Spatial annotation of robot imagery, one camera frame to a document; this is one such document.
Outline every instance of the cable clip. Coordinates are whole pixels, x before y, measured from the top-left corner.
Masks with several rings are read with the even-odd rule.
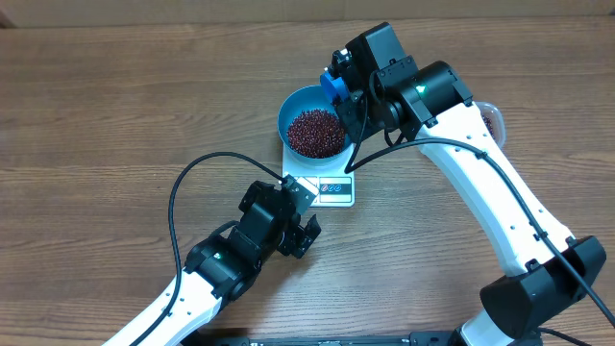
[[[536,239],[536,241],[540,241],[540,239],[545,239],[548,236],[549,234],[545,231],[536,231],[536,233],[534,234],[534,239]]]
[[[482,152],[476,153],[474,155],[476,155],[477,159],[484,160],[484,158],[486,158],[489,154],[486,151],[482,151]]]

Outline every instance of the table surface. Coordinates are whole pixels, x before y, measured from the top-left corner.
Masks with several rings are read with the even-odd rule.
[[[280,171],[280,104],[375,24],[0,31],[0,344],[96,345],[120,330],[174,275],[166,208],[181,169],[228,150]],[[392,24],[420,66],[450,63],[476,100],[500,107],[504,151],[530,188],[611,255],[595,288],[615,309],[615,18]],[[383,145],[370,138],[359,156]],[[240,217],[254,180],[271,182],[231,159],[193,169],[176,203],[182,258]],[[307,256],[273,256],[207,330],[447,330],[502,276],[475,218],[415,149],[358,170],[353,208],[309,212],[323,233]],[[589,299],[548,326],[615,339]]]

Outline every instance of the white arm link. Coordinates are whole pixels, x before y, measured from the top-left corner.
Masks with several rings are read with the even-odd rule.
[[[506,173],[528,204],[540,226],[559,251],[568,248],[566,238],[573,236],[531,193],[528,186],[489,135],[480,110],[473,104],[459,104],[437,115],[438,124],[423,126],[417,139],[445,137],[471,144],[485,152]],[[421,152],[430,158],[451,181],[463,201],[484,229],[508,277],[526,273],[526,263],[539,263],[554,255],[542,241],[534,238],[535,230],[502,178],[485,161],[462,148],[444,144],[425,144]]]
[[[135,341],[160,316],[171,299],[175,278],[162,294],[107,341],[105,346],[126,346]],[[213,287],[199,274],[182,271],[182,285],[171,315],[147,336],[140,345],[177,345],[197,328],[208,323],[220,310],[222,299],[211,295]]]

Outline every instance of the wire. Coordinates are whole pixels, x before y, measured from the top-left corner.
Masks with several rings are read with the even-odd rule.
[[[587,342],[583,342],[577,338],[571,337],[569,335],[566,335],[564,333],[560,333],[558,331],[554,331],[552,329],[549,328],[537,328],[536,329],[537,332],[540,332],[542,334],[551,334],[553,336],[559,337],[562,340],[566,340],[572,344],[578,345],[578,346],[592,346],[590,344],[588,344]]]
[[[395,143],[393,143],[393,141],[391,140],[391,137],[388,134],[390,133],[387,130],[384,130],[384,141],[386,142],[386,145],[388,145],[389,147],[392,147],[393,145],[397,145],[401,143],[405,138],[404,134],[400,134],[395,140]]]
[[[216,158],[216,157],[233,157],[233,158],[242,159],[262,169],[263,171],[273,176],[274,178],[278,179],[279,181],[283,183],[286,182],[285,178],[281,177],[280,175],[278,175],[276,172],[272,171],[271,169],[265,167],[260,162],[250,159],[245,155],[241,155],[241,154],[237,154],[233,152],[217,152],[217,153],[207,154],[207,155],[204,155],[194,160],[193,162],[191,162],[188,166],[184,168],[182,173],[180,173],[179,177],[177,177],[175,184],[173,184],[173,188],[171,189],[171,196],[169,197],[169,211],[168,211],[169,233],[171,234],[171,245],[173,246],[173,255],[175,257],[175,270],[177,272],[176,280],[175,280],[175,288],[173,288],[173,295],[171,296],[171,300],[169,301],[169,304],[162,311],[162,313],[156,319],[156,321],[154,321],[154,323],[152,323],[152,325],[145,332],[143,332],[143,334],[140,337],[138,337],[135,341],[133,341],[133,343],[131,343],[131,346],[138,345],[151,332],[154,331],[154,329],[160,324],[160,322],[162,322],[164,317],[166,317],[169,314],[169,312],[173,308],[173,305],[175,304],[175,301],[177,300],[177,296],[180,294],[180,285],[182,284],[182,259],[180,258],[180,248],[177,244],[177,238],[175,236],[175,223],[173,222],[173,207],[175,206],[175,195],[177,194],[177,190],[180,187],[180,183],[184,179],[185,175],[190,171],[190,169],[192,169],[192,167],[194,167],[195,165],[199,164],[202,161],[205,161],[210,158]],[[227,222],[225,225],[222,225],[220,228],[218,228],[215,232],[219,232],[219,233],[224,232],[226,229],[231,227],[228,225],[231,224],[232,222]],[[222,227],[224,226],[227,226],[227,228],[223,229],[220,232],[219,230],[222,229]]]
[[[577,269],[575,269],[575,267],[567,259],[565,259],[564,256],[557,250],[555,245],[549,239],[548,234],[540,227],[540,225],[538,224],[538,221],[536,221],[534,216],[531,214],[531,211],[529,210],[528,205],[523,200],[523,197],[521,197],[521,194],[519,193],[519,191],[515,187],[514,183],[512,183],[510,181],[510,179],[508,178],[506,173],[502,170],[502,168],[495,161],[493,161],[493,159],[491,159],[491,157],[489,157],[489,155],[487,155],[486,152],[483,152],[481,149],[479,149],[479,148],[477,148],[475,146],[472,146],[472,145],[470,145],[468,143],[464,143],[462,141],[458,141],[458,140],[454,140],[454,139],[448,139],[448,138],[434,137],[434,138],[415,139],[415,140],[408,141],[408,142],[405,142],[405,143],[401,143],[401,144],[398,144],[398,145],[395,145],[395,146],[392,146],[392,147],[389,147],[389,148],[382,149],[379,152],[371,154],[367,158],[365,158],[365,159],[357,162],[356,164],[354,164],[352,167],[350,167],[350,170],[345,171],[345,172],[348,174],[348,173],[350,173],[350,172],[360,168],[362,165],[364,165],[364,164],[366,164],[366,163],[368,163],[370,161],[373,161],[373,160],[375,160],[375,159],[377,159],[377,158],[379,158],[381,156],[384,156],[384,155],[386,155],[388,153],[392,153],[392,152],[394,152],[396,150],[404,149],[404,148],[411,147],[411,146],[423,145],[423,144],[448,144],[448,145],[453,145],[453,146],[456,146],[456,147],[460,147],[460,148],[466,149],[466,150],[474,153],[476,155],[477,159],[483,159],[487,163],[489,163],[489,165],[502,178],[502,180],[504,181],[504,183],[506,184],[508,189],[510,189],[510,192],[515,197],[515,199],[517,200],[517,203],[519,203],[519,205],[521,206],[521,209],[525,213],[525,215],[528,218],[528,220],[531,223],[531,225],[536,230],[536,233],[538,234],[538,236],[540,236],[540,238],[544,241],[545,245],[549,248],[549,250],[551,250],[553,255],[562,263],[562,265],[564,266],[564,269],[566,269],[566,271],[570,275],[572,275],[573,278],[575,278],[575,280],[585,290],[585,292],[587,292],[587,295],[590,296],[590,298],[594,301],[594,303],[596,304],[598,309],[600,309],[600,311],[604,314],[604,316],[606,317],[608,322],[613,326],[613,328],[615,328],[615,316],[613,316],[613,313],[604,304],[604,302],[598,296],[598,294],[594,291],[594,289],[581,277],[581,275],[578,273]]]
[[[357,157],[358,148],[361,147],[361,142],[363,141],[363,134],[365,133],[365,126],[367,125],[367,115],[368,115],[369,109],[367,107],[367,97],[365,96],[365,94],[363,94],[363,103],[365,106],[365,116],[363,117],[363,126],[361,127],[360,135],[358,135],[358,141],[357,141],[357,144],[355,144],[355,150],[353,150],[353,154],[348,159],[348,162],[346,163],[346,167],[344,168],[344,173],[346,174],[358,168],[358,167],[353,167],[353,162],[355,161],[355,158]]]

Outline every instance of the robotic arm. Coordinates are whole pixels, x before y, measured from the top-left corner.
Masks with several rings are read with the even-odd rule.
[[[563,262],[592,284],[606,261],[604,248],[593,236],[575,239],[536,199],[489,135],[470,90],[450,66],[435,62],[418,69],[391,26],[382,23],[333,53],[321,85],[357,148],[380,130],[399,129],[400,139],[452,139],[482,153],[450,143],[420,146],[478,219],[504,271],[480,291],[484,310],[455,330],[449,345],[508,345],[585,296]],[[487,155],[518,195],[481,160]],[[252,286],[276,249],[285,256],[303,256],[320,227],[315,216],[305,227],[299,225],[318,193],[302,180],[287,176],[281,190],[261,182],[250,186],[239,205],[244,212],[240,222],[223,225],[190,251],[179,301],[141,345],[176,345],[208,323]],[[548,235],[536,232],[529,215]],[[222,237],[229,228],[230,235]],[[106,345],[126,345],[142,335],[170,303],[174,286],[175,280]]]
[[[392,27],[382,23],[333,53],[321,85],[355,143],[380,130],[399,129],[408,141],[447,138],[481,149],[517,188],[556,251],[587,283],[594,282],[606,260],[602,245],[592,236],[576,240],[542,206],[489,135],[468,87],[446,63],[419,70]],[[454,145],[425,144],[420,150],[478,219],[505,273],[481,290],[484,310],[457,329],[451,344],[508,345],[584,297],[485,160]]]
[[[297,259],[306,253],[320,235],[320,226],[316,215],[305,227],[299,223],[318,189],[303,178],[285,178],[281,190],[252,183],[239,204],[241,220],[222,225],[190,250],[178,301],[139,345],[177,345],[247,291],[276,249]],[[229,236],[223,237],[229,228]],[[175,280],[105,345],[125,346],[137,340],[169,304]]]

